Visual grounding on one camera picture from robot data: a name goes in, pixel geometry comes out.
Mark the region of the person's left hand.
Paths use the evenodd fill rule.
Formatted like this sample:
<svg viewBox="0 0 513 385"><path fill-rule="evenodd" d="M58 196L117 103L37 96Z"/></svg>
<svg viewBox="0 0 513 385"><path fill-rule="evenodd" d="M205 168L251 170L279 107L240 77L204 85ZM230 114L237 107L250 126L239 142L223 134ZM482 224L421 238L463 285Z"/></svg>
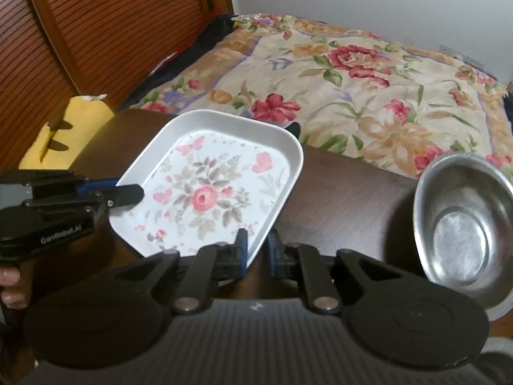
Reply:
<svg viewBox="0 0 513 385"><path fill-rule="evenodd" d="M21 273L18 268L11 266L1 267L1 302L9 309L23 309L26 307L26 296L19 287Z"/></svg>

